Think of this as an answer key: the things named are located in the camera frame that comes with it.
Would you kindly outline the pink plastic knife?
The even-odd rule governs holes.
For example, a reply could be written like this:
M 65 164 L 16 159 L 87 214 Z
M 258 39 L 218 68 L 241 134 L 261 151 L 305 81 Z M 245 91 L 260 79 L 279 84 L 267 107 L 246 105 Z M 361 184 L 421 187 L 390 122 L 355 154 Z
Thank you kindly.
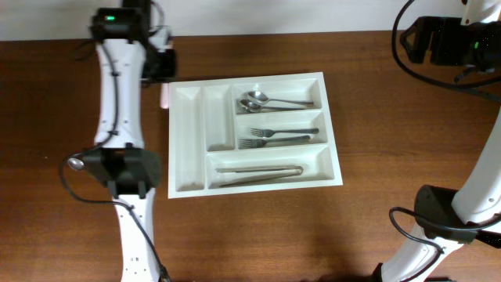
M 169 89 L 170 89 L 169 83 L 164 83 L 161 86 L 160 107 L 164 110 L 167 110 L 169 108 Z

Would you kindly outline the steel fork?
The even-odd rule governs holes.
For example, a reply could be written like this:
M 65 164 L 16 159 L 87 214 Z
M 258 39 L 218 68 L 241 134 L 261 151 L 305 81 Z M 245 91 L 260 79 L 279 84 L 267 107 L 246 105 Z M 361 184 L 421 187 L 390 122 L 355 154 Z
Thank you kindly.
M 239 148 L 242 149 L 257 149 L 266 147 L 269 144 L 274 143 L 307 143 L 311 140 L 308 135 L 297 136 L 297 137 L 287 137 L 287 138 L 277 138 L 277 139 L 239 139 Z
M 272 130 L 272 129 L 260 129 L 260 128 L 250 128 L 249 132 L 253 136 L 261 138 L 270 138 L 278 133 L 292 133 L 292 134 L 318 134 L 318 128 L 307 128 L 307 129 L 283 129 L 283 130 Z

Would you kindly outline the steel spoon patterned handle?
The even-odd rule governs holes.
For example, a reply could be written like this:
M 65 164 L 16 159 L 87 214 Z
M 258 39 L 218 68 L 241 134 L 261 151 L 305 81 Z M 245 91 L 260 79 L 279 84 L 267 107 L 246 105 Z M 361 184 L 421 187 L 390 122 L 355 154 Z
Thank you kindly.
M 85 163 L 77 157 L 70 157 L 67 160 L 67 165 L 75 171 L 82 171 L 85 169 Z

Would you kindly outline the steel tongs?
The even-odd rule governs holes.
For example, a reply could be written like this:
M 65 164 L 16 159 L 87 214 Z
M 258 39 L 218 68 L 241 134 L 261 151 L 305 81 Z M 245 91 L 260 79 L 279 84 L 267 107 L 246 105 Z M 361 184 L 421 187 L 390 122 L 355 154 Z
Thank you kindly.
M 304 168 L 300 165 L 275 165 L 246 168 L 216 168 L 215 171 L 221 174 L 250 174 L 248 177 L 234 179 L 228 183 L 218 185 L 219 187 L 231 187 L 302 175 Z

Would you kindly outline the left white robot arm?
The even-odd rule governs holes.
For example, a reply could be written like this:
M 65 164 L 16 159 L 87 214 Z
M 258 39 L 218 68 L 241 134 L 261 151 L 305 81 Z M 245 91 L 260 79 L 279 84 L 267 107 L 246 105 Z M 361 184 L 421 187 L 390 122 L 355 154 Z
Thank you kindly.
M 109 193 L 121 233 L 123 281 L 169 281 L 153 242 L 153 202 L 160 156 L 145 148 L 141 127 L 143 85 L 170 82 L 176 54 L 164 13 L 155 1 L 123 1 L 91 19 L 99 57 L 99 125 L 93 147 L 75 154 Z

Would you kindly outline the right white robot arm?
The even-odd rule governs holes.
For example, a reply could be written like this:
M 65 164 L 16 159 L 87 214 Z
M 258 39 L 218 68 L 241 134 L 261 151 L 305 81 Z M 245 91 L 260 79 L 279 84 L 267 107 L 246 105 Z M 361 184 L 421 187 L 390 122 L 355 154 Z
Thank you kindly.
M 391 32 L 391 51 L 398 66 L 410 76 L 429 85 L 467 93 L 499 103 L 499 96 L 482 91 L 498 83 L 494 77 L 462 83 L 473 72 L 487 73 L 500 65 L 500 2 L 465 1 L 462 17 L 421 16 L 402 33 Z M 425 77 L 409 69 L 399 58 L 401 45 L 409 61 L 422 63 L 426 52 L 438 66 L 463 66 L 453 83 Z M 433 270 L 449 254 L 479 240 L 500 246 L 500 123 L 495 122 L 474 170 L 459 190 L 422 186 L 414 209 L 391 208 L 416 223 L 410 233 L 400 230 L 406 240 L 400 249 L 373 271 L 372 281 L 429 281 Z

